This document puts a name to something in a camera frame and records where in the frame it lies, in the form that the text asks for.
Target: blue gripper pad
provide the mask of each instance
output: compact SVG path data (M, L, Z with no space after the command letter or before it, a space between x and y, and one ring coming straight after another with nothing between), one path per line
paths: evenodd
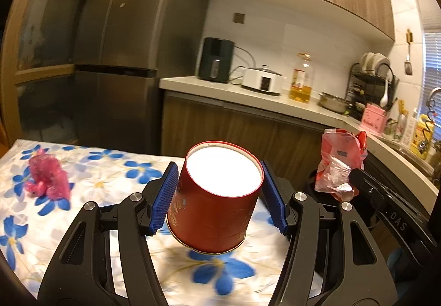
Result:
M162 228L168 207L171 199L175 193L179 180L179 169L176 164L173 164L167 175L162 176L163 182L161 189L152 206L152 216L150 218L149 229L151 234Z
M282 234L284 234L288 229L288 224L285 217L285 204L283 203L282 197L277 191L274 180L272 179L271 174L263 161L262 167L264 172L262 192L265 196L268 211L270 212L271 219L273 219L274 226L277 227Z

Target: white slow cooker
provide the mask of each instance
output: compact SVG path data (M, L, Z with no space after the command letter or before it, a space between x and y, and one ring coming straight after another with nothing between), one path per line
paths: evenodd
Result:
M244 69L242 88L270 95L280 95L284 77L266 67Z

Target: window blind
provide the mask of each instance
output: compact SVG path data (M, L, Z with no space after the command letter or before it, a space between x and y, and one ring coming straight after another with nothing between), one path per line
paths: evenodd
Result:
M433 88L441 87L441 8L436 0L418 0L424 31L425 71L420 113L427 114L427 97ZM441 94L435 95L435 139L441 139Z
M441 87L441 31L425 33L426 71L424 73L424 86L422 95L421 113L427 113L426 100L433 88ZM435 94L435 139L441 139L441 94Z

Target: white spoon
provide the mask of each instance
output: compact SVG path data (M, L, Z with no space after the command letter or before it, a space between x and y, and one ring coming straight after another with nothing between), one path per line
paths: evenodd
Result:
M380 101L380 107L384 108L387 106L388 98L387 98L387 89L388 89L389 83L386 78L386 84L384 85L384 96Z

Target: red plastic bag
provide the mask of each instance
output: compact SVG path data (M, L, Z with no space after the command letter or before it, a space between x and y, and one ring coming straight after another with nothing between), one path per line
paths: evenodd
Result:
M366 132L355 136L344 129L326 129L321 137L315 190L331 193L339 201L352 200L359 191L349 185L349 173L355 168L363 169L366 156Z

